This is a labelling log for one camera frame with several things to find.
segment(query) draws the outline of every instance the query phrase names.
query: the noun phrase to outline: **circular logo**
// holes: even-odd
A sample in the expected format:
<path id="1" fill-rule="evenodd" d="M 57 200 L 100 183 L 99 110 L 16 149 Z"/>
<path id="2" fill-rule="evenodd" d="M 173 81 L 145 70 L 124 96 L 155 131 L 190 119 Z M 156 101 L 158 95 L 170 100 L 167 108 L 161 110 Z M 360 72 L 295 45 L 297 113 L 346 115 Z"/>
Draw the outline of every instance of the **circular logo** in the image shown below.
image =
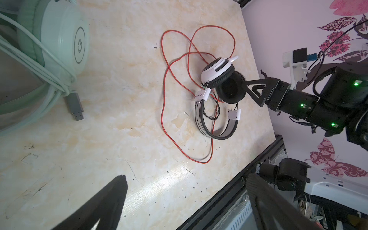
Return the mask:
<path id="1" fill-rule="evenodd" d="M 74 58 L 79 64 L 83 60 L 86 45 L 86 37 L 83 27 L 79 27 L 74 38 Z"/>

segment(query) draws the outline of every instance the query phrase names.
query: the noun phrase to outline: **marble-patterned tabletop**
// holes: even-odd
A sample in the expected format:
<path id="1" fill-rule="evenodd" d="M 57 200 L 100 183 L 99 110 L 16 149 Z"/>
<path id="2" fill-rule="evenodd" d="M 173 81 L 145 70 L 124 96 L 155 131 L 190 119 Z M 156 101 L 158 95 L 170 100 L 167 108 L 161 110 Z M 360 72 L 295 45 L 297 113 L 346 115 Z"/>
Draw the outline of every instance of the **marble-patterned tabletop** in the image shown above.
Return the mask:
<path id="1" fill-rule="evenodd" d="M 128 193 L 118 229 L 175 229 L 208 201 L 275 139 L 266 107 L 240 101 L 235 134 L 214 141 L 208 164 L 188 160 L 164 134 L 160 115 L 166 70 L 160 39 L 175 29 L 191 37 L 203 25 L 228 29 L 236 39 L 233 62 L 247 80 L 258 79 L 240 6 L 233 0 L 79 0 L 90 23 L 91 44 L 84 72 L 74 85 L 84 120 L 74 121 L 63 99 L 38 122 L 0 137 L 1 229 L 51 229 L 117 175 Z M 231 54 L 225 31 L 205 28 L 195 45 L 216 57 Z M 187 52 L 183 36 L 164 38 L 173 60 Z M 192 55 L 198 82 L 206 64 Z M 197 90 L 186 60 L 172 67 Z M 210 139 L 197 129 L 192 95 L 169 74 L 164 124 L 193 158 L 210 152 Z M 206 104 L 208 113 L 215 103 Z M 221 111 L 231 105 L 221 105 Z M 215 129 L 226 124 L 224 114 Z"/>

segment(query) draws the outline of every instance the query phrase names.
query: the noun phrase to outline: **green ear cushion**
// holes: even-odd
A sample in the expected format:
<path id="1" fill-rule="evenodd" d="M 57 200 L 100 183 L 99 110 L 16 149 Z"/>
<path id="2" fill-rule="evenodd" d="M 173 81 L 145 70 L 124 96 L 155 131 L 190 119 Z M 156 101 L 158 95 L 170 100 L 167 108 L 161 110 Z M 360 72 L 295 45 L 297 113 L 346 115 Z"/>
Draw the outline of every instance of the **green ear cushion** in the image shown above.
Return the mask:
<path id="1" fill-rule="evenodd" d="M 25 0 L 19 9 L 18 23 L 24 26 L 41 41 L 41 25 L 43 14 L 50 0 Z M 17 29 L 18 43 L 21 50 L 30 58 L 44 66 L 42 49 L 25 33 Z"/>
<path id="2" fill-rule="evenodd" d="M 208 85 L 205 84 L 205 86 L 212 89 L 212 88 L 215 88 L 221 85 L 224 81 L 226 81 L 233 74 L 234 70 L 235 70 L 235 67 L 233 64 L 231 64 L 231 66 L 224 73 L 222 73 L 220 76 L 210 81 Z"/>
<path id="3" fill-rule="evenodd" d="M 243 99 L 246 94 L 242 87 L 244 81 L 243 75 L 238 71 L 234 71 L 226 81 L 216 87 L 219 98 L 228 104 L 234 104 Z"/>

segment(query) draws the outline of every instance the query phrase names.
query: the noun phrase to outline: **white and black headphones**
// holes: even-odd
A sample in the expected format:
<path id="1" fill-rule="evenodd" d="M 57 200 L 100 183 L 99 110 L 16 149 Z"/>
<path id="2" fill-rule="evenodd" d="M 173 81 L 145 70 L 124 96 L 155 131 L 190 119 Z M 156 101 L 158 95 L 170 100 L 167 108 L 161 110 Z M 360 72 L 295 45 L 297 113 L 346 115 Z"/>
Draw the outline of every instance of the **white and black headphones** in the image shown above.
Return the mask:
<path id="1" fill-rule="evenodd" d="M 0 33 L 0 50 L 23 64 L 43 81 L 24 96 L 0 105 L 0 115 L 41 105 L 21 122 L 0 130 L 0 134 L 34 122 L 55 104 L 86 65 L 89 24 L 75 0 L 24 0 L 19 7 L 0 5 L 0 24 L 17 30 L 14 36 Z"/>
<path id="2" fill-rule="evenodd" d="M 232 64 L 238 56 L 225 59 L 222 57 L 217 58 L 213 62 L 209 63 L 201 74 L 202 85 L 206 88 L 215 88 L 220 99 L 229 104 L 239 102 L 245 96 L 245 90 L 242 88 L 242 84 L 245 78 L 238 71 L 235 71 L 235 67 Z M 204 102 L 205 100 L 199 100 L 195 104 L 194 117 L 195 122 L 199 130 L 205 136 L 213 139 L 225 140 L 231 137 L 238 125 L 240 119 L 240 111 L 231 111 L 231 116 L 228 114 L 228 123 L 224 132 L 218 136 L 213 135 L 206 127 L 204 122 Z"/>

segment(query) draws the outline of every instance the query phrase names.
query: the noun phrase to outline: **wall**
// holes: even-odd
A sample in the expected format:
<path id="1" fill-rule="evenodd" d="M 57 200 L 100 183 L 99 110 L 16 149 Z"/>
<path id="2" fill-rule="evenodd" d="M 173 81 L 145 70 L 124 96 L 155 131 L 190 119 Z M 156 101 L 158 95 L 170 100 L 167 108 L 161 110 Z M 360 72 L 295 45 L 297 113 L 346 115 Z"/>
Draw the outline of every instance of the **wall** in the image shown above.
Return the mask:
<path id="1" fill-rule="evenodd" d="M 308 48 L 309 54 L 318 53 L 321 50 L 319 46 L 324 42 L 328 43 L 329 38 L 334 39 L 336 34 L 346 31 L 354 22 L 361 20 L 363 14 L 368 12 L 368 1 L 253 0 L 242 12 L 258 72 L 262 69 L 268 77 L 290 83 L 290 70 L 283 68 L 282 54 L 304 47 Z M 337 24 L 349 25 L 343 28 L 323 28 L 324 25 L 344 17 L 352 18 L 345 18 Z M 358 36 L 356 31 L 351 30 L 348 37 L 342 40 L 342 45 L 335 47 L 338 52 L 327 52 L 329 56 L 325 63 L 367 61 L 368 38 L 365 34 L 368 31 L 361 31 Z M 317 91 L 321 91 L 327 80 L 328 77 L 317 85 Z M 311 85 L 298 84 L 297 88 L 313 93 Z M 317 133 L 312 134 L 310 127 L 290 121 L 288 114 L 281 113 L 277 116 L 277 112 L 269 112 L 274 131 L 282 134 L 289 157 L 306 160 L 308 164 L 314 164 L 321 170 L 368 185 L 368 152 L 347 142 L 345 131 L 324 138 L 325 132 L 321 128 L 317 128 Z"/>

